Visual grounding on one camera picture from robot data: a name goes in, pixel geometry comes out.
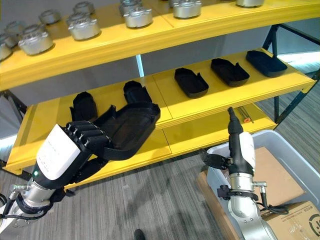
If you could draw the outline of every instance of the wall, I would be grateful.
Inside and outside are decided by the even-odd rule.
[[[58,9],[62,15],[69,15],[72,7],[80,0],[2,0],[0,30],[13,20],[24,20],[28,24],[38,22],[38,15],[47,9]],[[119,0],[91,0],[96,8],[107,4],[118,3]],[[320,18],[290,23],[315,37],[320,37]],[[247,31],[222,35],[201,41],[191,42],[141,56],[145,75],[181,67],[235,52],[246,51],[262,46],[270,27],[255,28]],[[307,52],[319,50],[318,46],[308,43],[289,32],[279,31],[279,53]],[[135,57],[88,67],[74,72],[61,74],[12,88],[11,91],[26,105],[35,104],[64,95],[82,92],[87,89],[120,81],[127,81],[139,76]],[[0,102],[2,112],[11,112],[8,106]],[[2,126],[6,121],[0,119]],[[10,126],[3,129],[18,128]]]

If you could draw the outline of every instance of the black robotic fingers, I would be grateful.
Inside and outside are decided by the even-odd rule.
[[[81,150],[86,148],[98,157],[102,157],[104,147],[112,147],[111,138],[90,121],[69,122],[64,132]]]

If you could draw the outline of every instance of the cable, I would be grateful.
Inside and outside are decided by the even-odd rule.
[[[7,198],[5,195],[0,193],[0,201],[2,202],[3,205],[7,203]]]
[[[285,205],[272,206],[267,204],[267,195],[265,192],[261,192],[262,203],[257,202],[257,204],[263,206],[261,211],[269,210],[273,214],[286,215],[289,213],[288,208]]]
[[[0,219],[23,219],[23,220],[37,220],[47,214],[47,211],[40,216],[18,216],[18,215],[3,215],[0,214]]]

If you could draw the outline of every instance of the black cable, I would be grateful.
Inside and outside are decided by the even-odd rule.
[[[5,195],[0,193],[0,201],[5,205],[7,203],[7,198]]]
[[[5,207],[4,207],[3,213],[2,213],[3,215],[7,215],[9,213],[9,211],[10,211],[12,205],[14,204],[14,202],[15,202],[15,200],[10,199],[10,198],[8,199],[8,201],[7,201],[7,203],[6,203]]]
[[[279,215],[286,215],[289,213],[289,210],[285,205],[278,205],[278,206],[268,205],[267,195],[265,192],[261,192],[261,199],[262,199],[262,203],[257,202],[257,204],[263,206],[263,209],[261,211],[269,210],[271,213],[279,214]]]
[[[18,216],[18,215],[3,215],[0,214],[0,219],[23,219],[23,220],[37,220],[47,214],[47,211],[40,216]]]

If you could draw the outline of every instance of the black metal frame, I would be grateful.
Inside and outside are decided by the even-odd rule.
[[[23,120],[22,113],[26,114],[27,106],[9,90],[0,91],[0,97],[1,96],[4,96],[9,101],[9,103],[13,109],[14,114],[16,115],[16,117],[18,118],[18,121],[21,124],[22,120]],[[13,173],[3,169],[3,167],[5,167],[6,165],[7,165],[7,163],[0,159],[0,171],[4,171],[6,173],[13,174]],[[15,175],[15,176],[28,181],[32,175],[29,172],[22,171],[22,173],[20,175]]]
[[[275,24],[272,25],[268,35],[265,38],[265,41],[263,43],[263,48],[265,50],[268,50],[270,45],[272,44],[272,53],[273,55],[278,55],[277,50],[277,30],[279,28],[286,29],[293,34],[296,34],[314,44],[320,45],[320,39],[317,39],[313,36],[310,36],[309,34],[306,34],[305,32],[302,32],[296,28],[293,28],[291,26],[288,26],[286,24]],[[311,87],[311,89],[319,82],[319,76],[320,76],[320,69],[316,72],[316,74],[312,77],[316,82]],[[292,100],[292,102],[286,107],[286,109],[279,115],[279,96],[274,97],[274,122],[276,124],[280,124],[291,112],[295,107],[302,101],[302,99],[305,98],[305,96],[310,92],[310,90],[307,93],[299,92],[299,94]]]
[[[5,161],[0,160],[0,170],[6,172],[8,174],[14,175],[14,176],[16,176],[18,178],[21,178],[23,180],[26,180],[26,181],[29,181],[29,179],[32,177],[31,173],[29,173],[27,171],[24,171],[24,170],[22,170],[22,173],[20,175],[15,175],[12,172],[6,171],[6,170],[3,169],[3,167],[5,167],[6,165],[7,165],[7,163]]]
[[[21,113],[26,114],[27,106],[9,90],[0,91],[0,97],[1,96],[4,96],[9,101],[14,114],[21,124],[23,119]]]

